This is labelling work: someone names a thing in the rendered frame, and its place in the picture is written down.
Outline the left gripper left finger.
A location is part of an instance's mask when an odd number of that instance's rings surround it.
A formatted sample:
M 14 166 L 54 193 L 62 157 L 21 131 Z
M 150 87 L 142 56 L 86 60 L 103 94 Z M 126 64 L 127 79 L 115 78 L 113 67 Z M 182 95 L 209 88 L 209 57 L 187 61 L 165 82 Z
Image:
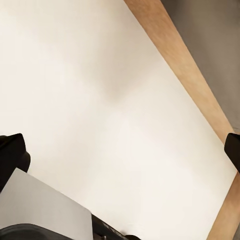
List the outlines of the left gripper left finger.
M 0 137 L 0 193 L 26 152 L 22 133 Z

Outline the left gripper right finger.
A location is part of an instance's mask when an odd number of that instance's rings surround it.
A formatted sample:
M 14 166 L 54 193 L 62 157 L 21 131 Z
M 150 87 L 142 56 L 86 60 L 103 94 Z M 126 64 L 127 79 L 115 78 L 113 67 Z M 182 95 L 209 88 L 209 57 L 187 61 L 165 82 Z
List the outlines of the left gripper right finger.
M 230 132 L 227 135 L 224 151 L 240 173 L 240 135 Z

